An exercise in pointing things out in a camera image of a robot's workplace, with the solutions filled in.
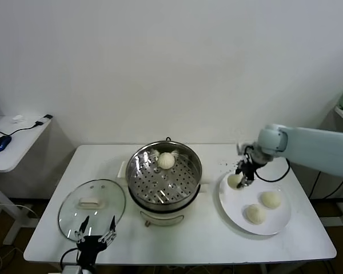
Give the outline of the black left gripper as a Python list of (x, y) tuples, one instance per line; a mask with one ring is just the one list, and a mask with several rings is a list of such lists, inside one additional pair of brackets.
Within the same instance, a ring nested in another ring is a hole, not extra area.
[(77, 264), (84, 270), (95, 270), (95, 262), (100, 252), (107, 248), (107, 243), (112, 243), (117, 236), (116, 219), (113, 216), (108, 231), (103, 236), (84, 236), (89, 223), (89, 216), (81, 223), (78, 230), (74, 231), (79, 257)]

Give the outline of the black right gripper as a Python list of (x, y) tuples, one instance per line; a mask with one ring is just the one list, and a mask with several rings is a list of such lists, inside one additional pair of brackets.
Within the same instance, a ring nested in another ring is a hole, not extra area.
[(255, 171), (259, 166), (256, 161), (256, 150), (238, 150), (237, 154), (242, 158), (237, 164), (235, 174), (243, 176), (241, 181), (237, 184), (237, 188), (248, 187), (252, 184)]

